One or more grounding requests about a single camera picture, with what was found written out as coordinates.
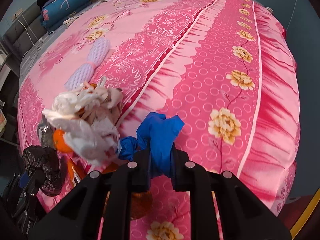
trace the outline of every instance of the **wall socket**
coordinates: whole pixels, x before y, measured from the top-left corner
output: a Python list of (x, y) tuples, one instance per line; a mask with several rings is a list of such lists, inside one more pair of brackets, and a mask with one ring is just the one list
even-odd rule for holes
[(16, 16), (18, 16), (22, 12), (23, 12), (23, 9), (19, 9), (18, 11), (16, 11), (16, 13), (14, 15), (12, 15), (11, 20), (14, 22), (16, 19)]

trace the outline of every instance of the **gray mattress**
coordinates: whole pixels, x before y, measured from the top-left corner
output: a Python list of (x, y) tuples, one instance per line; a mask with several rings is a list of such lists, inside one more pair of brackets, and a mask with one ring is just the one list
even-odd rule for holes
[[(96, 3), (91, 4), (86, 9), (84, 9), (79, 14), (83, 13), (84, 11), (89, 10), (90, 8), (96, 6), (100, 2), (104, 2), (107, 0), (99, 1)], [(40, 39), (35, 46), (30, 49), (30, 51), (25, 55), (20, 65), (20, 80), (19, 85), (21, 86), (23, 80), (29, 73), (30, 69), (33, 65), (37, 62), (37, 60), (41, 57), (41, 55), (47, 50), (47, 48), (63, 33), (67, 27), (65, 25), (60, 26), (55, 32), (45, 34), (42, 39)]]

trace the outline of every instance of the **orange fruit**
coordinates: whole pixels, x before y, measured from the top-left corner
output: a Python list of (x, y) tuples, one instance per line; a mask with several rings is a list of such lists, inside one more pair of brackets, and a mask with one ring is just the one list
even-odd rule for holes
[(63, 135), (65, 132), (61, 129), (55, 130), (53, 133), (53, 143), (56, 149), (63, 153), (71, 153), (73, 149), (71, 149), (64, 141)]

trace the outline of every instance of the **metal bolt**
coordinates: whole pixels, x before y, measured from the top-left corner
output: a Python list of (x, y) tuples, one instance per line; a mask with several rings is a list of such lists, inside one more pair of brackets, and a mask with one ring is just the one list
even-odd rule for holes
[(100, 172), (99, 171), (91, 171), (89, 176), (90, 176), (90, 178), (95, 179), (100, 176)]
[(189, 169), (192, 169), (196, 166), (194, 162), (186, 162), (185, 166)]
[(134, 168), (136, 168), (138, 166), (138, 164), (136, 163), (136, 162), (129, 162), (128, 163), (128, 167), (130, 168), (130, 169), (134, 169)]
[(222, 175), (227, 179), (230, 179), (232, 177), (232, 173), (230, 171), (224, 171)]

